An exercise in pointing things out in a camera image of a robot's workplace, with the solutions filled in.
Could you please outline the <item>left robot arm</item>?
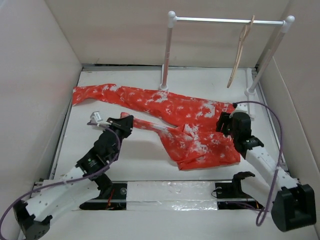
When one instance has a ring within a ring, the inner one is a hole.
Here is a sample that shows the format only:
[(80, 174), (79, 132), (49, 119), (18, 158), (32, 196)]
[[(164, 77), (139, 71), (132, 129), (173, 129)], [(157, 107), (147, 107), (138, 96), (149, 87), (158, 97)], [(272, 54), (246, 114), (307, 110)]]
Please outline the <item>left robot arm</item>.
[(106, 175), (119, 158), (122, 141), (132, 133), (133, 115), (102, 120), (98, 112), (89, 126), (103, 129), (93, 147), (58, 182), (42, 185), (37, 195), (13, 205), (15, 219), (27, 240), (38, 240), (61, 215), (96, 197), (107, 198), (113, 182)]

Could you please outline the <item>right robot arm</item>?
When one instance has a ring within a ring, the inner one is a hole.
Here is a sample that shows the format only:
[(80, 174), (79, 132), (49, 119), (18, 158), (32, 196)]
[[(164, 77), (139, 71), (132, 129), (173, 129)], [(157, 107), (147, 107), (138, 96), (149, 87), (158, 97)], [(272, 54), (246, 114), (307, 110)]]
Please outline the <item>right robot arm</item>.
[(235, 150), (262, 176), (252, 172), (234, 175), (231, 191), (237, 197), (245, 194), (257, 200), (271, 214), (282, 232), (314, 225), (317, 222), (315, 192), (309, 184), (292, 178), (267, 152), (251, 130), (251, 118), (245, 112), (222, 112), (216, 131), (231, 136)]

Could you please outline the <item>orange white tie-dye trousers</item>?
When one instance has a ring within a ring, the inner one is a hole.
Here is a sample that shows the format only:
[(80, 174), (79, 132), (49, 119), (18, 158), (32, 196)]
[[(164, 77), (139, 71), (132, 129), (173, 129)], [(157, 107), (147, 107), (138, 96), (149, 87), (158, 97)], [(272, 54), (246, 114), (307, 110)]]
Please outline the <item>orange white tie-dye trousers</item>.
[(234, 110), (231, 103), (113, 83), (73, 89), (73, 105), (86, 99), (147, 113), (166, 122), (168, 126), (134, 118), (133, 126), (157, 133), (180, 170), (229, 166), (241, 161), (232, 139), (216, 131), (220, 114)]

